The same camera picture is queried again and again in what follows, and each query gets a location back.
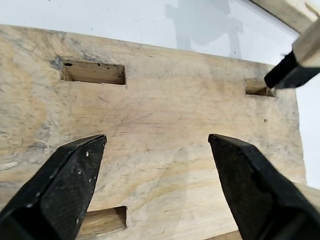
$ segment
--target wooden handle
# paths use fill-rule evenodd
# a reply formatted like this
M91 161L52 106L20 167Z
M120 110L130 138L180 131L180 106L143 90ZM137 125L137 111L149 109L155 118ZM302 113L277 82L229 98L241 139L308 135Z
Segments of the wooden handle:
M296 61L306 68L320 68L320 18L292 44Z

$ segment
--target rectangular mortise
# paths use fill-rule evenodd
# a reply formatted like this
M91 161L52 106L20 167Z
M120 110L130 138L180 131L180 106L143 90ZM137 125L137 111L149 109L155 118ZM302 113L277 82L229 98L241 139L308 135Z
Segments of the rectangular mortise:
M105 234L127 228L127 207L119 206L86 213L78 236Z
M268 88L265 81L257 81L255 79L245 80L245 94L275 97L276 90L274 88Z
M62 61L61 78L65 81L79 81L95 84L126 84L124 65L100 62Z

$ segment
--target pale wood surface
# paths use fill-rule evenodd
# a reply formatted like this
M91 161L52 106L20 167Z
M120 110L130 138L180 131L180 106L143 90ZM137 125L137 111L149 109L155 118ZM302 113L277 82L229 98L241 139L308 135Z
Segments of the pale wood surface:
M319 15L318 8L308 0L251 0L278 19L303 33Z
M233 231L220 236L211 237L207 240L242 240L242 238L239 231Z
M60 80L62 60L124 65L126 85ZM0 26L0 207L60 145L106 134L89 211L127 206L109 240L204 240L237 230L208 135L257 146L305 183L294 89L245 94L270 65Z

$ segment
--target wooden board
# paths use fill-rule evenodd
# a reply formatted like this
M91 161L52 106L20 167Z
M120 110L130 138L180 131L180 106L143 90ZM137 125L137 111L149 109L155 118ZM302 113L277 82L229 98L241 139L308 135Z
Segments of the wooden board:
M125 66L126 84L61 80L66 61ZM204 240L236 231L210 133L256 145L291 181L305 183L295 90L245 94L245 81L260 85L271 68L0 26L0 207L58 146L103 133L108 142L88 211L127 206L127 228L97 238Z
M309 0L251 0L278 19L303 33L315 20L320 11Z

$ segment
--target white wall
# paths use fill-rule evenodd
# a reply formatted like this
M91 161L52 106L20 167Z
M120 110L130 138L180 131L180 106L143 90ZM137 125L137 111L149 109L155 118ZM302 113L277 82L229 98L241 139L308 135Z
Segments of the white wall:
M320 0L313 0L320 5ZM0 24L276 65L298 34L247 0L0 0ZM297 90L306 178L320 189L319 77Z

